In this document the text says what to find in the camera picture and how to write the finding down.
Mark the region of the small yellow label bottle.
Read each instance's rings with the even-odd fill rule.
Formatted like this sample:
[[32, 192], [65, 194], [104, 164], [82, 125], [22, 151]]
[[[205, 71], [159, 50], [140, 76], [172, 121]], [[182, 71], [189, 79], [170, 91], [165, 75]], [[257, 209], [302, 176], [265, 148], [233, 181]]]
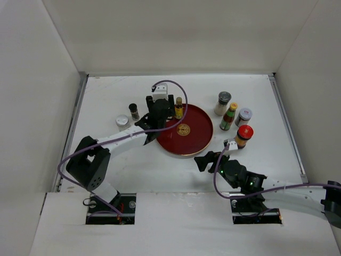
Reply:
[[181, 97], [177, 97], [175, 101], [175, 118], [180, 120], [183, 117], [183, 102]]

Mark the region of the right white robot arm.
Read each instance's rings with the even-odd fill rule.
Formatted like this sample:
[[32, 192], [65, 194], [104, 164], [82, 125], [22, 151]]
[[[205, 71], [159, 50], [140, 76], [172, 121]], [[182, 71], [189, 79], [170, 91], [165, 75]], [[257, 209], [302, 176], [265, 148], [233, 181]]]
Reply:
[[209, 151], [194, 158], [200, 172], [207, 169], [220, 175], [232, 188], [239, 188], [240, 195], [230, 195], [232, 211], [243, 217], [259, 218], [266, 212], [287, 209], [314, 215], [340, 228], [340, 183], [290, 184], [271, 179], [263, 174], [250, 172], [237, 160], [219, 152]]

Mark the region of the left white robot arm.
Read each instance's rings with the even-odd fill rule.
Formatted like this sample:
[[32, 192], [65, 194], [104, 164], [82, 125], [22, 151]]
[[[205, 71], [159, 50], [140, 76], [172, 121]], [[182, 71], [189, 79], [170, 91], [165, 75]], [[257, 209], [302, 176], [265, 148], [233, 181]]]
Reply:
[[127, 135], [127, 139], [100, 146], [99, 144], [104, 140], [86, 136], [80, 141], [76, 150], [80, 151], [93, 145], [96, 147], [72, 157], [67, 163], [67, 172], [87, 191], [99, 196], [102, 199], [101, 206], [107, 212], [118, 210], [120, 201], [119, 191], [105, 181], [110, 160], [125, 151], [154, 141], [160, 133], [154, 131], [146, 133], [146, 130], [165, 128], [167, 119], [175, 114], [172, 94], [168, 99], [155, 101], [151, 96], [147, 96], [146, 102], [149, 110], [146, 115], [131, 127], [108, 138], [113, 140]]

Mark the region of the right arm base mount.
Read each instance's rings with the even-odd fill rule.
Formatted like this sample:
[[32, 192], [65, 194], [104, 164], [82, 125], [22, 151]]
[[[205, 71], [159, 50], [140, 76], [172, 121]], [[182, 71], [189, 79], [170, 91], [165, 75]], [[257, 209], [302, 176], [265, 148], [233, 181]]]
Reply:
[[268, 208], [260, 197], [232, 199], [232, 221], [235, 225], [282, 224], [278, 208]]

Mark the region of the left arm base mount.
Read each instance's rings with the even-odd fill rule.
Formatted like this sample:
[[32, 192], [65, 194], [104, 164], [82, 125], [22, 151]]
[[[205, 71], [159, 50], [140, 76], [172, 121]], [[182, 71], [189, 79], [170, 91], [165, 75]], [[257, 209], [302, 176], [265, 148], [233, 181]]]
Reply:
[[137, 194], [120, 194], [111, 203], [116, 211], [94, 195], [83, 200], [87, 207], [86, 225], [133, 225], [135, 224]]

